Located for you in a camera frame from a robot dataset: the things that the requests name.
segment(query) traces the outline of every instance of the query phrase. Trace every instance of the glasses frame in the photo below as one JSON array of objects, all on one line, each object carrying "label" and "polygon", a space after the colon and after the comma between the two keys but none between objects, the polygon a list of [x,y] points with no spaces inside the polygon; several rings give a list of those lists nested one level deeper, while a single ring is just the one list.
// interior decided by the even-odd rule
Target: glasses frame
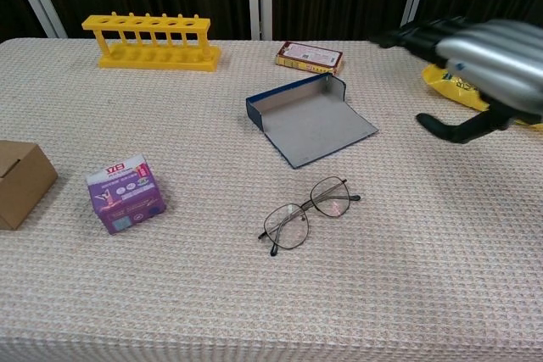
[{"label": "glasses frame", "polygon": [[[326,180],[332,180],[332,179],[335,179],[335,180],[338,180],[339,181],[339,184],[335,185],[334,187],[331,187],[331,188],[328,188],[326,191],[324,192],[321,192],[318,196],[316,197],[313,197],[313,192],[315,191],[315,188],[317,188],[319,185],[321,185],[324,181]],[[344,196],[344,197],[337,197],[337,196],[332,196],[332,197],[329,197],[327,196],[328,193],[330,193],[332,190],[338,188],[339,186],[343,185],[344,188],[345,188],[345,191],[347,192],[347,195]],[[319,207],[318,207],[318,198],[319,197],[323,197],[323,198],[326,198],[326,199],[330,199],[330,198],[336,198],[336,199],[349,199],[348,203],[347,203],[347,208],[339,215],[330,215],[330,214],[327,214],[325,213],[324,211],[322,211]],[[331,177],[327,177],[327,178],[324,178],[322,180],[320,180],[317,184],[315,184],[315,186],[311,189],[311,192],[310,192],[310,199],[308,199],[307,201],[305,201],[304,203],[302,203],[301,205],[298,205],[297,203],[286,203],[280,207],[277,207],[275,210],[273,210],[267,217],[266,219],[264,220],[264,232],[262,232],[258,238],[259,240],[261,240],[262,238],[264,237],[268,237],[272,242],[273,242],[273,246],[271,247],[271,251],[270,251],[270,256],[276,256],[277,255],[277,251],[279,250],[279,248],[281,249],[285,249],[285,250],[291,250],[291,249],[294,249],[294,248],[297,248],[298,246],[302,245],[305,240],[307,239],[307,237],[309,236],[309,232],[310,232],[310,224],[309,224],[309,219],[307,217],[307,213],[305,211],[307,211],[308,209],[311,209],[311,208],[315,208],[318,212],[320,212],[321,214],[327,216],[328,218],[339,218],[340,216],[343,216],[350,208],[350,202],[351,201],[360,201],[361,200],[361,196],[356,194],[356,195],[350,195],[349,193],[349,188],[347,188],[347,180],[346,179],[341,179],[339,177],[336,177],[336,176],[331,176]],[[298,216],[302,216],[305,220],[305,222],[307,223],[307,232],[304,236],[304,239],[298,243],[297,245],[294,245],[290,248],[287,248],[287,247],[284,247],[282,245],[280,245],[279,243],[276,242],[276,239],[272,238],[270,236],[270,233],[268,232],[268,230],[266,229],[266,222],[270,219],[270,217],[280,208],[283,208],[283,207],[286,207],[288,205],[294,205],[296,207],[298,207],[299,209],[296,210],[295,212],[293,212],[292,214],[289,214],[288,216],[286,216],[279,224],[276,225],[275,229],[273,229],[273,231],[275,231],[276,229],[278,228],[283,228],[283,226],[287,225],[288,222],[290,222],[293,218],[296,218]]]}]

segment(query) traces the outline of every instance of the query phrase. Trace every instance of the purple box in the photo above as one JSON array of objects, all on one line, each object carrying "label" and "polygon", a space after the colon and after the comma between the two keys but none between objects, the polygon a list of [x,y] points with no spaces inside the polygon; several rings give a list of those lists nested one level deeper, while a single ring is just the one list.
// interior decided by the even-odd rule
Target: purple box
[{"label": "purple box", "polygon": [[166,208],[153,173],[141,154],[88,175],[87,185],[94,212],[111,235]]}]

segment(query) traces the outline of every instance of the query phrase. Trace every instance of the eyeglasses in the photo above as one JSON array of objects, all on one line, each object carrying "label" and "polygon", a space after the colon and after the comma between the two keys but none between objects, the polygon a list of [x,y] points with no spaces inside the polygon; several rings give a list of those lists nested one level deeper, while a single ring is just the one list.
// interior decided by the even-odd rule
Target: eyeglasses
[{"label": "eyeglasses", "polygon": [[273,242],[270,255],[275,256],[278,248],[294,249],[305,242],[309,235],[307,209],[315,207],[327,217],[338,218],[347,212],[351,201],[360,201],[360,195],[349,195],[346,182],[338,177],[325,178],[313,187],[309,200],[301,205],[288,203],[269,214],[258,238],[268,236]]}]

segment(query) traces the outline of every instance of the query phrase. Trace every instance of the textured tablecloth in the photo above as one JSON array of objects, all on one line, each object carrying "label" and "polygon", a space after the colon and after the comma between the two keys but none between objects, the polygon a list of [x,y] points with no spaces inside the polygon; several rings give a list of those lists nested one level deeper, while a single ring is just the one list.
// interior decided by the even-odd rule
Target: textured tablecloth
[{"label": "textured tablecloth", "polygon": [[[543,133],[442,142],[415,114],[473,111],[424,62],[317,42],[344,52],[346,99],[380,132],[293,170],[244,102],[311,74],[274,65],[280,42],[213,43],[215,73],[101,70],[87,40],[0,46],[0,138],[59,173],[0,231],[0,360],[543,358]],[[136,153],[168,209],[112,237],[84,176]],[[311,210],[307,241],[270,257],[267,214],[329,175],[363,199]]]}]

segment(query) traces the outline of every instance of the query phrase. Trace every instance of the small product box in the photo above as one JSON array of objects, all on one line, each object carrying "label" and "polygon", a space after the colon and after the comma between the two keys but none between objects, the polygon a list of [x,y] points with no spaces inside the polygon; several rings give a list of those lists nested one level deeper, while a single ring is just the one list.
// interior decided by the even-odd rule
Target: small product box
[{"label": "small product box", "polygon": [[343,63],[343,53],[297,42],[285,42],[277,53],[275,62],[277,65],[297,70],[336,75]]},{"label": "small product box", "polygon": [[0,229],[18,229],[56,179],[37,144],[0,140]]},{"label": "small product box", "polygon": [[141,154],[88,175],[87,185],[94,212],[111,235],[165,210],[159,187]]}]

